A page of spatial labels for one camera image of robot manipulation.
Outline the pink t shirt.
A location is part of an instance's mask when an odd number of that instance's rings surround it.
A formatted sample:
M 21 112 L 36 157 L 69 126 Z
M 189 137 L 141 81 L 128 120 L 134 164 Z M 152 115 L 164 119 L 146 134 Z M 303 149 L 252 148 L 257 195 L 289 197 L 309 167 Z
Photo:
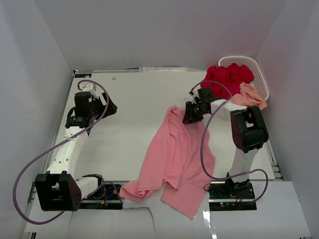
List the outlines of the pink t shirt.
M 190 219 L 211 181 L 215 157 L 209 148 L 205 124 L 183 124 L 185 111 L 168 108 L 163 123 L 147 149 L 139 179 L 123 185 L 119 195 L 141 202 L 166 184 L 161 200 Z

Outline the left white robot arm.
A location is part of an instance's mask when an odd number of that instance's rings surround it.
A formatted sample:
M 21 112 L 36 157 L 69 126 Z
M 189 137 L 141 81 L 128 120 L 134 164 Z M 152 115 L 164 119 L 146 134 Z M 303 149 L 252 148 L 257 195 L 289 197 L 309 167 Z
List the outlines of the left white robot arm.
M 99 97 L 94 90 L 78 92 L 75 106 L 68 112 L 64 138 L 53 162 L 43 174 L 38 174 L 35 187 L 43 211 L 77 211 L 81 201 L 89 196 L 99 199 L 105 194 L 102 177 L 88 174 L 74 179 L 81 149 L 90 135 L 93 124 L 116 113 L 117 106 L 106 93 Z

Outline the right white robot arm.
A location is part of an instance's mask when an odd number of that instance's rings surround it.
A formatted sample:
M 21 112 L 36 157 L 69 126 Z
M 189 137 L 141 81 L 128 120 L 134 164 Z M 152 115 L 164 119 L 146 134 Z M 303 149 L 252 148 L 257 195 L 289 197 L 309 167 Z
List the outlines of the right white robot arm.
M 265 194 L 269 183 L 268 174 L 263 169 L 251 168 L 258 151 L 269 139 L 260 108 L 258 106 L 238 106 L 228 100 L 218 99 L 210 87 L 200 88 L 197 95 L 193 90 L 189 94 L 192 96 L 192 101 L 185 103 L 183 124 L 200 122 L 204 119 L 204 115 L 211 115 L 200 143 L 200 160 L 205 174 L 213 180 L 224 181 L 226 195 L 235 199 L 243 193 L 243 189 L 248 187 L 250 174 L 262 172 L 266 179 L 265 188 L 262 191 L 262 194 Z M 224 178 L 213 177 L 204 165 L 204 141 L 208 126 L 215 115 L 220 115 L 230 121 L 232 139 L 236 147 L 232 166 Z

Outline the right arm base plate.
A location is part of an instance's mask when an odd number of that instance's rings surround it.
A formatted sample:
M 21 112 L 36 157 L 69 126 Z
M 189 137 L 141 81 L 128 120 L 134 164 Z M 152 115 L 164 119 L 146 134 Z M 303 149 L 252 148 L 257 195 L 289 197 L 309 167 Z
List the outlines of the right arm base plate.
M 209 209 L 211 212 L 224 211 L 255 211 L 256 203 L 252 183 L 248 187 L 236 191 L 230 191 L 225 182 L 211 182 L 204 186 L 208 192 Z

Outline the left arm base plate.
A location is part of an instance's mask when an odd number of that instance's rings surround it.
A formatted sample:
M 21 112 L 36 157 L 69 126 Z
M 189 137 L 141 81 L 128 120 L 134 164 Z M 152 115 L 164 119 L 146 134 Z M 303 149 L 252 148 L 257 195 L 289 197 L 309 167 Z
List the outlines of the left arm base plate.
M 122 210 L 119 195 L 115 188 L 106 183 L 93 196 L 82 200 L 80 209 L 83 210 Z

